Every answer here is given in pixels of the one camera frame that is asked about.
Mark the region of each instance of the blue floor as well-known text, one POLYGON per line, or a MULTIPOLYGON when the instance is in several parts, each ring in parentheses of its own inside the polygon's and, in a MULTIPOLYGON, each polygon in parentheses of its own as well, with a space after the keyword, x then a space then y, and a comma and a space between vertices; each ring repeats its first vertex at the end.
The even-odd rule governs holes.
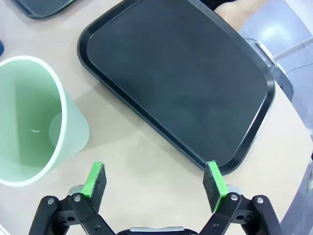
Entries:
MULTIPOLYGON (((271 62, 254 40, 261 41, 275 55, 312 36, 284 0, 271 0, 248 19, 239 33, 268 65, 271 62)), ((278 62, 286 72, 312 63, 313 45, 278 62)), ((287 77, 294 89, 292 104, 313 138, 313 66, 293 70, 287 77)), ((313 163, 308 166, 301 186, 281 222, 284 235, 313 235, 313 190, 308 191, 312 168, 313 163)))

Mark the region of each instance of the white table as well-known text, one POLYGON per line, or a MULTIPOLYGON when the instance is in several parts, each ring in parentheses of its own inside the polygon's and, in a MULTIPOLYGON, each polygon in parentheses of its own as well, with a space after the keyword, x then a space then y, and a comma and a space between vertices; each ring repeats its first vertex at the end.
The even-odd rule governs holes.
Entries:
MULTIPOLYGON (((80 64, 76 46, 83 29, 119 0, 79 0, 47 20, 27 18, 10 0, 0 1, 0 60, 33 55, 57 72, 87 118, 86 148, 24 187, 0 186, 0 224, 12 235, 28 234, 43 196, 63 199, 83 184, 94 161, 106 165, 107 187, 100 214, 115 232, 129 227, 184 226, 200 231, 211 216, 203 172, 102 86, 80 64)), ((276 86, 272 107, 245 160, 225 176, 244 196, 268 196, 281 220, 300 185, 312 141, 283 92, 276 86)), ((243 234, 231 225, 227 234, 243 234)), ((73 227, 68 234, 84 234, 73 227)))

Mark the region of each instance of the tray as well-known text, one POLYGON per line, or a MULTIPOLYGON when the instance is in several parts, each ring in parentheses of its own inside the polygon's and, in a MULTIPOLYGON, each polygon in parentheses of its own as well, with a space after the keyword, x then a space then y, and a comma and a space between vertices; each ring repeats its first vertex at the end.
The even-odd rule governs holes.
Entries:
POLYGON ((125 0, 83 31, 77 52, 202 170, 236 169, 274 98, 266 64, 199 0, 125 0))
POLYGON ((29 18, 42 19, 68 7, 75 0, 14 0, 29 18))

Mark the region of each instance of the screw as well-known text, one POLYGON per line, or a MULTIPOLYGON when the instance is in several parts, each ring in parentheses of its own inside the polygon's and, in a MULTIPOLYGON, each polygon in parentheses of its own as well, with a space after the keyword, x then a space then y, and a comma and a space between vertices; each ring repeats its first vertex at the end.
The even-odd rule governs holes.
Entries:
POLYGON ((50 198, 48 199, 48 205, 51 205, 53 202, 54 202, 54 199, 53 199, 52 197, 50 197, 50 198))
POLYGON ((262 197, 258 197, 257 202, 258 203, 263 203, 263 198, 262 197))
POLYGON ((76 196, 74 197, 74 201, 75 201, 75 202, 79 202, 79 201, 80 201, 80 195, 76 195, 76 196))
POLYGON ((238 196, 236 194, 232 194, 230 198, 233 201, 237 201, 238 200, 238 196))

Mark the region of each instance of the person's arm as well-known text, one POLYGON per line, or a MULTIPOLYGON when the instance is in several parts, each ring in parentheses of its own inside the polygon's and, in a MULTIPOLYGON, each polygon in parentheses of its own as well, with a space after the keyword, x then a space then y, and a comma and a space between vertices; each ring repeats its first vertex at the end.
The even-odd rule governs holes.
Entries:
POLYGON ((215 9, 236 31, 239 31, 250 15, 259 10, 269 0, 236 0, 226 2, 215 9))

